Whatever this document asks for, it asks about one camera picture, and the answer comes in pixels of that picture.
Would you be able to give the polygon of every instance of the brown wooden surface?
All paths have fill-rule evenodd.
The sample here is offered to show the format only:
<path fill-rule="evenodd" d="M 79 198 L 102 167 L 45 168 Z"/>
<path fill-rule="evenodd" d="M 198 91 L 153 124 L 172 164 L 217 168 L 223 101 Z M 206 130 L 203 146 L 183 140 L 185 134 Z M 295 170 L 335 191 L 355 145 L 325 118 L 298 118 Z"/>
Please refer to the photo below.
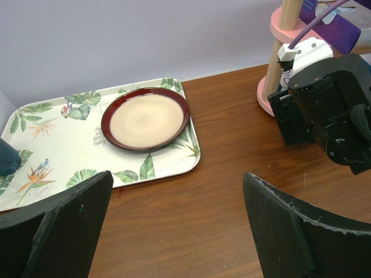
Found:
<path fill-rule="evenodd" d="M 353 176 L 316 145 L 285 147 L 256 101 L 266 70 L 184 82 L 201 161 L 187 174 L 114 190 L 89 278 L 262 277 L 242 196 L 245 172 L 371 222 L 371 171 Z"/>

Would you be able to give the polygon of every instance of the pink shelf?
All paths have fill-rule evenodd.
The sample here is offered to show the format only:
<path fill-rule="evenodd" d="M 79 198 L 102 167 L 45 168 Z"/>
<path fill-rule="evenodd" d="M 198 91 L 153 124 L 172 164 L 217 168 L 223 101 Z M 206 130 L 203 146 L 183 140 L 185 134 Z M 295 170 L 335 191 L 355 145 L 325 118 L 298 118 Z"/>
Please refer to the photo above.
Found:
<path fill-rule="evenodd" d="M 279 21 L 279 16 L 281 14 L 281 7 L 278 8 L 277 10 L 274 11 L 274 13 L 271 16 L 271 23 L 270 23 L 270 30 L 273 36 L 279 40 L 282 43 L 291 43 L 291 41 L 298 36 L 298 34 L 306 27 L 306 24 L 302 22 L 300 19 L 297 22 L 296 29 L 293 31 L 282 31 L 278 29 L 278 21 Z M 316 37 L 318 39 L 322 39 L 321 36 L 319 36 L 316 32 L 310 31 L 303 39 L 308 39 L 310 37 Z M 257 87 L 257 100 L 262 107 L 268 114 L 273 116 L 273 111 L 272 108 L 269 104 L 268 101 L 265 101 L 262 99 L 263 95 L 263 87 L 264 87 L 264 82 L 265 82 L 265 77 L 259 82 L 259 85 Z"/>

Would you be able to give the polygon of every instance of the wooden pole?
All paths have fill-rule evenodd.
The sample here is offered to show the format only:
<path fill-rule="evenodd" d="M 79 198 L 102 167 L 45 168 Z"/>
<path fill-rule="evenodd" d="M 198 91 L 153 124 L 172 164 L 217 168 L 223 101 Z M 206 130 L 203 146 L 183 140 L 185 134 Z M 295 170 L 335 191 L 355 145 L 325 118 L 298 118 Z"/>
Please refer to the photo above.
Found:
<path fill-rule="evenodd" d="M 304 0 L 283 0 L 281 14 L 279 16 L 278 28 L 284 31 L 292 31 L 296 28 L 299 13 Z M 264 101 L 268 101 L 268 96 L 275 93 L 281 80 L 282 71 L 277 63 L 277 52 L 281 48 L 282 42 L 275 39 L 272 49 L 271 60 L 269 62 L 267 77 L 265 78 L 263 95 Z"/>

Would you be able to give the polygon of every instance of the tray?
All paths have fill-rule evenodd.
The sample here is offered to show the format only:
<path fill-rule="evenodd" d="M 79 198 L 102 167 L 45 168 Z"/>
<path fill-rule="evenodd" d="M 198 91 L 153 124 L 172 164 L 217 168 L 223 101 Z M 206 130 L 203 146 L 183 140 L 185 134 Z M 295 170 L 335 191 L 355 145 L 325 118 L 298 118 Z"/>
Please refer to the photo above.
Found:
<path fill-rule="evenodd" d="M 0 211 L 37 202 L 104 170 L 112 172 L 114 188 L 192 170 L 201 155 L 192 120 L 176 140 L 157 151 L 125 151 L 104 138 L 100 121 L 105 109 L 142 87 L 164 87 L 185 98 L 177 79 L 162 78 L 41 101 L 15 111 L 2 138 L 19 151 L 22 165 L 14 175 L 0 177 Z"/>

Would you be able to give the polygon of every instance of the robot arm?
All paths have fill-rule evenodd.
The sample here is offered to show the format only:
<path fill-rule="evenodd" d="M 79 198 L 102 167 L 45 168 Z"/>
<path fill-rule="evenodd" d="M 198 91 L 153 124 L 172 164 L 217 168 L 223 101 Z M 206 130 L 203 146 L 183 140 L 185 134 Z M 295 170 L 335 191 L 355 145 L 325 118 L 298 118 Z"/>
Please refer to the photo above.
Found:
<path fill-rule="evenodd" d="M 371 73 L 363 58 L 333 58 L 323 40 L 307 39 L 278 55 L 292 69 L 288 89 L 268 97 L 286 145 L 317 143 L 353 174 L 371 169 Z"/>

